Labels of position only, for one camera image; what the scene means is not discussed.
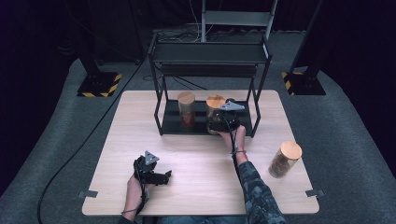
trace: person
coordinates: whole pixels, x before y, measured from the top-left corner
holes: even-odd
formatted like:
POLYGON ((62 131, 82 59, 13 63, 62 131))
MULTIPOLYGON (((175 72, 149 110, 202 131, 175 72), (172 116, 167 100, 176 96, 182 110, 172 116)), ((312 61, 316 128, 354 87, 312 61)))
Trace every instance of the person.
MULTIPOLYGON (((240 125, 235 134, 237 145, 234 153, 237 172, 245 195, 246 217, 163 217, 162 224, 217 224, 217 223, 286 223, 286 219, 279 210, 276 200, 270 190, 260 177, 253 163, 248 160, 245 149, 246 128, 240 125)), ((219 133, 229 150, 233 152, 233 140, 229 133, 219 133)), ((128 181, 128 189, 124 211, 136 209, 141 203, 141 188, 139 182, 132 176, 128 181)), ((130 224, 134 222, 136 210, 122 214, 119 224, 130 224)))

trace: person's right hand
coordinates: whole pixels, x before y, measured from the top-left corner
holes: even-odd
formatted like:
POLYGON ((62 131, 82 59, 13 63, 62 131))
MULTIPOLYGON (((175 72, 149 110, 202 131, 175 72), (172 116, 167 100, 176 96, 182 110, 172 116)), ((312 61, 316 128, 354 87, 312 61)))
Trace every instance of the person's right hand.
MULTIPOLYGON (((238 146, 237 150, 238 151, 245 150, 245 137, 246 137, 246 134, 247 134, 247 130, 246 130, 245 126, 239 125, 239 127, 236 129, 236 131, 233 131, 233 136, 235 136, 235 133, 236 133, 235 141, 236 141, 236 144, 238 146)), ((225 145, 230 150, 230 152, 233 152, 233 144, 232 144, 232 141, 231 141, 230 134, 229 133, 223 133, 223 132, 219 132, 219 134, 224 139, 225 145)))

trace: shelf lower tier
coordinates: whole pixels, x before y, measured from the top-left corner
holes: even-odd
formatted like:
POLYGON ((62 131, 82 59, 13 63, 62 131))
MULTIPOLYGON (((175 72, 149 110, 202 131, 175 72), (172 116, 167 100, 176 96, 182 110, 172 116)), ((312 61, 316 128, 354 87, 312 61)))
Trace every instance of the shelf lower tier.
MULTIPOLYGON (((237 111, 237 116, 247 129, 247 136, 252 134, 252 125, 248 102, 236 102, 239 105, 244 105, 244 110, 237 111)), ((195 102, 195 124, 192 128, 185 128, 181 125, 180 115, 178 112, 178 104, 176 100, 169 100, 166 102, 163 125, 163 134, 211 134, 206 128, 206 102, 195 102)))

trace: yellow and black hazard tape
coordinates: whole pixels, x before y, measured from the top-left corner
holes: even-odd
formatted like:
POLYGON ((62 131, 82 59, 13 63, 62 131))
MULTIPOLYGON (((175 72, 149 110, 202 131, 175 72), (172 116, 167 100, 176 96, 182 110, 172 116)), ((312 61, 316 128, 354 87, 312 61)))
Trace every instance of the yellow and black hazard tape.
MULTIPOLYGON (((294 75, 303 75, 304 73, 293 73, 294 75)), ((293 86, 290 82, 290 73, 282 72, 283 81, 286 85, 286 90, 288 91, 289 95, 294 95, 293 86)))
POLYGON ((79 92, 78 96, 84 96, 84 97, 108 97, 112 96, 114 94, 114 91, 119 85, 120 79, 122 77, 122 74, 116 75, 114 78, 114 82, 109 88, 108 91, 84 91, 84 92, 79 92))

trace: black stand base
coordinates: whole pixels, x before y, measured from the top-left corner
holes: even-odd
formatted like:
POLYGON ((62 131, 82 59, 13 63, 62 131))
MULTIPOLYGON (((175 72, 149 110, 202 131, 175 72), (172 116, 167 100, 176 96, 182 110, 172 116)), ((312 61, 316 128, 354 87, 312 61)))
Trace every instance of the black stand base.
POLYGON ((304 73, 282 73, 289 95, 326 95, 316 77, 304 73))
POLYGON ((119 85, 120 79, 121 74, 113 72, 101 72, 97 76, 86 76, 78 89, 78 96, 112 96, 119 85))

